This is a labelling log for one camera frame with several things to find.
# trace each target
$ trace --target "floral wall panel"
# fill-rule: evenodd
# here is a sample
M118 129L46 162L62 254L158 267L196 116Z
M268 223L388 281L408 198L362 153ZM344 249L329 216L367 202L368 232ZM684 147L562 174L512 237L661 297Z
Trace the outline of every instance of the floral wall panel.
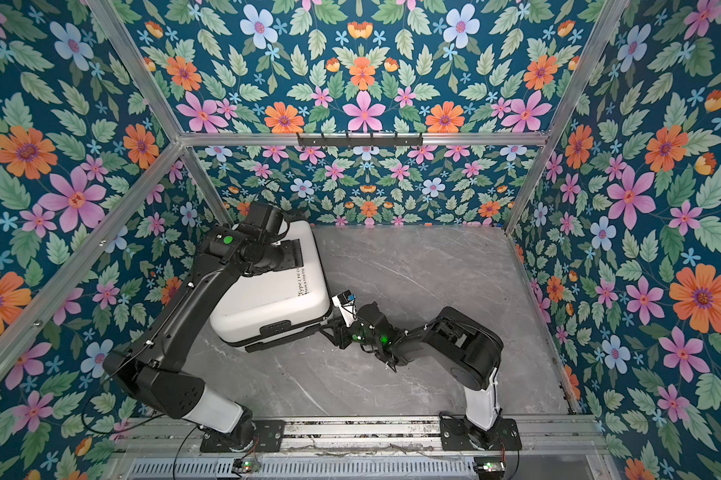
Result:
M86 7L70 5L0 3L0 334L165 143Z
M630 480L721 478L721 2L640 2L518 251Z
M225 204L242 219L250 202L298 209L317 224L501 225L536 149L452 145L221 147L198 151Z
M187 131L519 132L547 128L603 3L171 0L128 27Z
M0 384L0 478L99 478L118 431L151 414L102 360L161 312L213 224L177 163Z

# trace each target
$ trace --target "black mounting plate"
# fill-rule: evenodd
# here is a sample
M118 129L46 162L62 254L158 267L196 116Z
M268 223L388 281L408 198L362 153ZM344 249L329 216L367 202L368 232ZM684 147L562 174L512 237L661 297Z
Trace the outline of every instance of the black mounting plate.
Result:
M512 418L501 418L488 432L483 432L482 436L488 443L487 450L519 452L522 449L518 423ZM449 452L481 449L478 442L470 440L470 432L465 427L463 416L440 419L440 440L443 450Z
M286 428L286 422L283 420L254 420L254 442L257 452L273 453L280 451L280 443L283 441L283 430ZM203 435L201 443L202 453L229 453L239 452L234 450L230 442L215 430L208 429Z

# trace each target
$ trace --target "marble surface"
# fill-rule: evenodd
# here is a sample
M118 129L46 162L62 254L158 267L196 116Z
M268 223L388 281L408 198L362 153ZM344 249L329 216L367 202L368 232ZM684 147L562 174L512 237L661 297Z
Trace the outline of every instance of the marble surface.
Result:
M453 306L505 343L499 399L505 414L566 413L544 337L498 228L314 227L332 293L378 302L394 325L431 321ZM239 352L207 324L184 369L255 416L463 413L464 392L433 359L397 373L356 345L320 334L270 350Z

